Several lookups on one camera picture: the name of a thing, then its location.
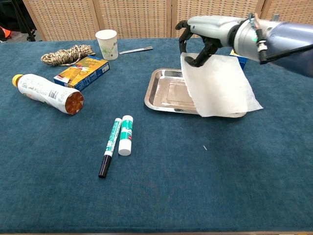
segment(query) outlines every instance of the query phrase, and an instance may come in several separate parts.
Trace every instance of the robotic hand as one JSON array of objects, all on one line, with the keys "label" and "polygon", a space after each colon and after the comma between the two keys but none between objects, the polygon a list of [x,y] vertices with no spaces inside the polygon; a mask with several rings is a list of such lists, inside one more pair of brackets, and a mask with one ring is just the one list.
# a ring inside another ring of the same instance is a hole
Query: robotic hand
[{"label": "robotic hand", "polygon": [[228,16],[194,16],[176,25],[185,28],[179,38],[180,52],[186,41],[199,35],[204,48],[196,59],[185,57],[194,67],[202,66],[218,48],[233,47],[240,56],[272,63],[287,70],[313,77],[313,25],[260,20],[255,14],[248,19]]}]

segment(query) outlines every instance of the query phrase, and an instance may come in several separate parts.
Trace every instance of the white bottle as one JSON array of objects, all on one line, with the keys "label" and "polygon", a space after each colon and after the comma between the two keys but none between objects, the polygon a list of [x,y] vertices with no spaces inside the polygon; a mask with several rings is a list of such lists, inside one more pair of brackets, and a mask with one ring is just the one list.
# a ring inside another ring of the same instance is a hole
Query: white bottle
[{"label": "white bottle", "polygon": [[118,154],[128,156],[132,152],[133,117],[125,115],[122,119],[122,130],[119,139]]},{"label": "white bottle", "polygon": [[83,108],[84,97],[74,88],[63,87],[34,74],[17,74],[12,83],[27,97],[49,104],[63,113],[76,114]]}]

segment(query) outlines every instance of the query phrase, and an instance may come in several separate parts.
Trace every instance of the cardboard box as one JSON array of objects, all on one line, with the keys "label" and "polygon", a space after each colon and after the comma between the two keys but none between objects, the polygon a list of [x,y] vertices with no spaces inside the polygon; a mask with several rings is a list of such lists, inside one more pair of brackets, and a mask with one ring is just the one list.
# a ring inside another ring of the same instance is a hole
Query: cardboard box
[{"label": "cardboard box", "polygon": [[88,55],[55,76],[54,82],[81,91],[109,69],[107,60]]},{"label": "cardboard box", "polygon": [[244,70],[245,65],[246,65],[246,61],[247,61],[248,59],[245,58],[245,57],[242,57],[242,56],[240,56],[240,55],[238,55],[238,54],[236,54],[236,53],[234,52],[234,49],[231,50],[230,55],[236,56],[236,57],[238,58],[239,64],[240,64],[241,68]]}]

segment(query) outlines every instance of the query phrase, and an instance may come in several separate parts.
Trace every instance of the wicker screen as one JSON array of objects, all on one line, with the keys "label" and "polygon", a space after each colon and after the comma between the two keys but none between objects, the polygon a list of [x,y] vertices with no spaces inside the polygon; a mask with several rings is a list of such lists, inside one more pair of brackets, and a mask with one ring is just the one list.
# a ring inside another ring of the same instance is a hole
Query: wicker screen
[{"label": "wicker screen", "polygon": [[313,24],[313,0],[272,0],[266,4],[262,18],[279,14],[279,21]]},{"label": "wicker screen", "polygon": [[255,12],[258,0],[175,0],[173,5],[172,36],[179,37],[183,29],[175,30],[176,24],[192,16],[223,15],[247,17],[249,12]]},{"label": "wicker screen", "polygon": [[94,3],[100,28],[114,29],[118,38],[171,36],[170,0],[94,0]]},{"label": "wicker screen", "polygon": [[23,0],[44,40],[94,39],[99,30],[92,0]]}]

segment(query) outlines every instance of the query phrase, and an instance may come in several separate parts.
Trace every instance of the paper cup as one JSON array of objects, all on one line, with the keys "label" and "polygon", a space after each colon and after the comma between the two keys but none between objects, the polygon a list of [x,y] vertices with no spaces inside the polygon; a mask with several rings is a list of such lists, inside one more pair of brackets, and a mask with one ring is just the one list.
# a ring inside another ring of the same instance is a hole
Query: paper cup
[{"label": "paper cup", "polygon": [[115,60],[117,53],[117,32],[112,29],[105,29],[96,32],[103,59]]}]

